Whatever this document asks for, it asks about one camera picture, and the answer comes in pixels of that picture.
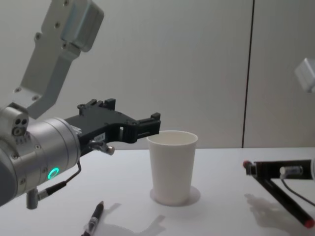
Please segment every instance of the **white table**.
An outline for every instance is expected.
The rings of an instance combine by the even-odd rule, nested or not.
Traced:
[[[152,188],[149,152],[116,151],[110,157],[93,152],[81,158],[82,173],[66,188],[27,210],[25,195],[0,208],[3,236],[80,236],[95,206],[111,208],[95,236],[303,236],[306,230],[252,177],[243,160],[289,160],[315,157],[315,148],[200,149],[192,185],[200,200],[185,207],[161,206],[149,197]],[[40,186],[66,179],[76,168]],[[311,180],[288,185],[315,201]],[[295,196],[315,217],[315,208]]]

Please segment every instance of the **white wall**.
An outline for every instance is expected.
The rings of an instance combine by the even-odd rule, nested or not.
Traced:
[[[315,57],[315,1],[256,0],[245,147],[315,145],[315,94],[295,68]]]
[[[106,18],[94,47],[73,63],[43,118],[113,97],[134,118],[160,112],[162,129],[196,133],[199,147],[241,146],[252,0],[95,2]],[[19,84],[49,4],[0,3],[0,100]]]

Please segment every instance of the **pen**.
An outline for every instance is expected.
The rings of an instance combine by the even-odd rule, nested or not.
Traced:
[[[92,236],[93,235],[93,233],[97,227],[97,224],[99,222],[99,219],[102,216],[103,210],[104,210],[104,202],[102,201],[96,206],[92,217],[90,218],[88,224],[84,227],[85,231],[82,234],[82,236]]]

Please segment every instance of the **red tip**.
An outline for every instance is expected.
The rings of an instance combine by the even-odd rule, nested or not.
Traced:
[[[308,229],[312,228],[315,224],[314,220],[308,220],[307,222],[305,222],[304,226]]]
[[[246,166],[247,166],[248,164],[250,164],[250,163],[251,163],[250,161],[244,161],[244,162],[243,162],[243,167],[246,168]]]

